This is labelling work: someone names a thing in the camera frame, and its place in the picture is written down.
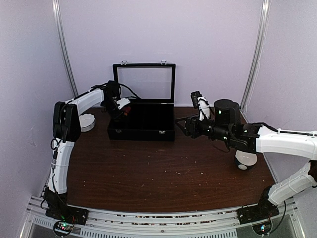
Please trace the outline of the black red orange argyle sock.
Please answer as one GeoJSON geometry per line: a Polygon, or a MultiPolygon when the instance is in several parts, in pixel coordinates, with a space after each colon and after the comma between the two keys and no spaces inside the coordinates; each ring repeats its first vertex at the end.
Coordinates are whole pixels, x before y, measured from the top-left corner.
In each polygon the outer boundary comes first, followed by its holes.
{"type": "Polygon", "coordinates": [[[123,114],[125,116],[128,116],[131,111],[131,107],[124,107],[122,110],[123,110],[123,114]]]}

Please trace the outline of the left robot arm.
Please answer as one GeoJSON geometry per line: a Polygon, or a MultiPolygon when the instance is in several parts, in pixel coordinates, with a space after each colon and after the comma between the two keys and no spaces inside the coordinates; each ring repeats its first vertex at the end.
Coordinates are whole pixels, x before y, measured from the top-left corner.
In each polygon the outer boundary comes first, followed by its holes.
{"type": "Polygon", "coordinates": [[[100,104],[112,119],[117,119],[123,116],[123,108],[129,103],[129,99],[121,98],[121,85],[110,80],[91,87],[73,99],[55,104],[53,139],[50,144],[53,157],[44,200],[48,204],[48,210],[60,220],[67,220],[71,216],[71,209],[66,205],[67,173],[72,150],[81,135],[80,116],[87,109],[100,104]]]}

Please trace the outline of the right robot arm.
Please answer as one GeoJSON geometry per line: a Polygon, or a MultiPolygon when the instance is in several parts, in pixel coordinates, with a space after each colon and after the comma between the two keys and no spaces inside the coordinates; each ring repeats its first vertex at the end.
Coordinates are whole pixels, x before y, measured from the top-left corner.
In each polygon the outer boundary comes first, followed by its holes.
{"type": "Polygon", "coordinates": [[[305,157],[308,161],[284,181],[266,188],[254,207],[254,215],[264,219],[286,199],[317,185],[317,133],[276,129],[264,122],[242,124],[240,106],[229,99],[220,99],[212,110],[203,96],[194,96],[197,115],[178,118],[176,125],[191,138],[206,136],[235,149],[239,168],[253,162],[257,153],[277,153],[305,157]]]}

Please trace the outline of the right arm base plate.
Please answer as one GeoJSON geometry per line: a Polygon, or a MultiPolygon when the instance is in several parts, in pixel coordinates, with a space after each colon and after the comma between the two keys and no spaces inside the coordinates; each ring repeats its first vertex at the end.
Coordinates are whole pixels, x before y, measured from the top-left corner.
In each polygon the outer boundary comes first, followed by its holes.
{"type": "Polygon", "coordinates": [[[237,210],[240,224],[253,223],[279,215],[277,207],[265,208],[259,205],[244,206],[237,210]]]}

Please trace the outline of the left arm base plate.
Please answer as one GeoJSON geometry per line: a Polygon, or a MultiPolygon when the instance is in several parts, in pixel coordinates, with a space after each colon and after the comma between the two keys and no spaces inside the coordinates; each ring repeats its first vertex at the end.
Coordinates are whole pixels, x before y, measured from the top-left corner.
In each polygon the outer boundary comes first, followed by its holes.
{"type": "Polygon", "coordinates": [[[48,208],[45,212],[47,217],[62,220],[70,224],[85,225],[89,211],[87,209],[68,206],[65,210],[48,208]]]}

